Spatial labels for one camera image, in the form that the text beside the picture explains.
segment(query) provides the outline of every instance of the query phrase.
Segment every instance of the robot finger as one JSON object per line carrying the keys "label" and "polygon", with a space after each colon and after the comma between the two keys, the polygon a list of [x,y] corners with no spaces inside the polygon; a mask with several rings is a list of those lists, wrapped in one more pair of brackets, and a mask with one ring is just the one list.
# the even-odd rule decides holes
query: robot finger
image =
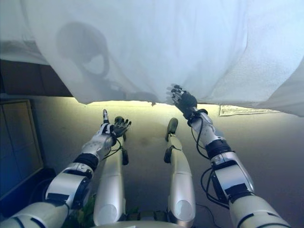
{"label": "robot finger", "polygon": [[109,117],[108,117],[108,112],[104,109],[103,111],[103,117],[104,117],[104,124],[108,124],[109,123]]}

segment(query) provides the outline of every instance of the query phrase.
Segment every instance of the white fabric sheet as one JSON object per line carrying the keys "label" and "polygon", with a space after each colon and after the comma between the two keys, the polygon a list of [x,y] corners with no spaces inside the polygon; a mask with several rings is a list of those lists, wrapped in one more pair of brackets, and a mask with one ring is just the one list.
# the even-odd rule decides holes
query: white fabric sheet
{"label": "white fabric sheet", "polygon": [[177,83],[201,102],[278,107],[304,73],[301,0],[2,0],[0,17],[0,57],[49,63],[82,103],[168,102]]}

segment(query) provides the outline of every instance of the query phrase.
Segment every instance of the cable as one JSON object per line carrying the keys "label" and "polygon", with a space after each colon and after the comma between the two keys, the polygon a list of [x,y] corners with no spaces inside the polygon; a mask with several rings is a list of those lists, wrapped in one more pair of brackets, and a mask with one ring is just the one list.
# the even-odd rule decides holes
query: cable
{"label": "cable", "polygon": [[212,196],[212,195],[209,194],[209,185],[210,185],[210,181],[211,181],[211,174],[212,174],[212,172],[210,172],[208,183],[207,183],[207,187],[205,188],[204,185],[203,185],[203,178],[206,175],[206,173],[209,172],[210,170],[212,170],[212,168],[209,168],[209,169],[207,169],[207,170],[205,170],[203,172],[202,176],[200,177],[200,185],[201,185],[202,189],[204,190],[204,192],[206,193],[206,196],[207,196],[208,200],[210,200],[211,202],[213,202],[215,204],[218,204],[219,206],[222,206],[222,207],[224,207],[226,209],[229,209],[229,207],[226,204],[222,203],[217,198],[215,198],[214,196]]}
{"label": "cable", "polygon": [[202,207],[202,208],[206,208],[206,209],[209,211],[209,213],[210,213],[210,215],[211,215],[211,217],[212,217],[213,224],[214,224],[217,228],[222,228],[222,227],[220,227],[219,225],[217,225],[217,224],[215,223],[214,215],[213,215],[213,213],[212,213],[212,211],[210,210],[209,207],[207,207],[207,206],[205,206],[205,205],[198,204],[198,203],[196,203],[196,205],[198,205],[198,206],[200,206],[200,207]]}
{"label": "cable", "polygon": [[212,175],[212,172],[210,173],[209,175],[209,179],[208,179],[208,183],[207,183],[207,187],[206,187],[206,191],[207,191],[207,199],[209,199],[211,202],[214,202],[216,204],[218,204],[219,206],[222,206],[226,209],[229,209],[229,207],[225,204],[223,204],[222,202],[220,202],[218,199],[214,198],[213,196],[211,196],[209,194],[209,185],[210,185],[210,181],[211,181],[211,175]]}
{"label": "cable", "polygon": [[197,151],[199,152],[199,154],[200,154],[201,156],[203,156],[204,158],[206,158],[206,159],[209,160],[209,158],[208,158],[206,155],[204,155],[204,154],[200,151],[200,149],[199,149],[199,146],[200,146],[200,145],[199,145],[199,139],[200,139],[201,131],[203,130],[203,118],[200,117],[200,119],[201,119],[201,123],[200,123],[200,128],[199,128],[199,135],[198,135],[197,140],[195,141],[195,142],[196,142],[196,149],[197,149]]}
{"label": "cable", "polygon": [[105,154],[105,156],[104,156],[104,158],[102,159],[102,161],[105,160],[105,159],[107,159],[108,157],[114,155],[115,153],[117,153],[117,152],[122,148],[122,144],[120,143],[120,141],[119,141],[118,139],[117,139],[117,141],[118,141],[118,143],[119,143],[118,149],[116,149],[116,150],[114,150],[114,151],[110,150],[107,154]]}
{"label": "cable", "polygon": [[197,142],[197,140],[195,139],[194,133],[193,133],[193,128],[191,128],[191,134],[192,134],[192,137],[193,137],[194,141]]}

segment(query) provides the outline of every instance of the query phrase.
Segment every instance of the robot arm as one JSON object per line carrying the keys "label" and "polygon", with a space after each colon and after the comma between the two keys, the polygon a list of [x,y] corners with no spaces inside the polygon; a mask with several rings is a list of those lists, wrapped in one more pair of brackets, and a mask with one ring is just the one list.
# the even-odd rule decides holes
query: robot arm
{"label": "robot arm", "polygon": [[100,158],[107,157],[111,146],[130,127],[128,120],[114,125],[108,121],[106,110],[104,123],[90,141],[83,145],[81,153],[50,183],[45,202],[31,204],[1,223],[9,228],[58,228],[74,209],[82,208],[90,193]]}
{"label": "robot arm", "polygon": [[254,194],[247,170],[223,133],[213,126],[207,111],[197,109],[195,97],[178,85],[171,92],[174,104],[183,112],[188,125],[198,133],[198,140],[207,151],[205,157],[211,163],[210,177],[218,202],[229,205],[234,227],[290,227],[265,200]]}

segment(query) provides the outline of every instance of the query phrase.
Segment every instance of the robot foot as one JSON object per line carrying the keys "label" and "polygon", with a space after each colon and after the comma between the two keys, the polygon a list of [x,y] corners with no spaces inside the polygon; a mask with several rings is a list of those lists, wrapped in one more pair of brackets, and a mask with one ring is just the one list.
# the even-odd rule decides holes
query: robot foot
{"label": "robot foot", "polygon": [[167,134],[165,137],[166,141],[169,140],[169,134],[175,134],[178,123],[179,123],[178,119],[176,119],[176,118],[170,119],[170,121],[168,123],[168,127],[167,127]]}

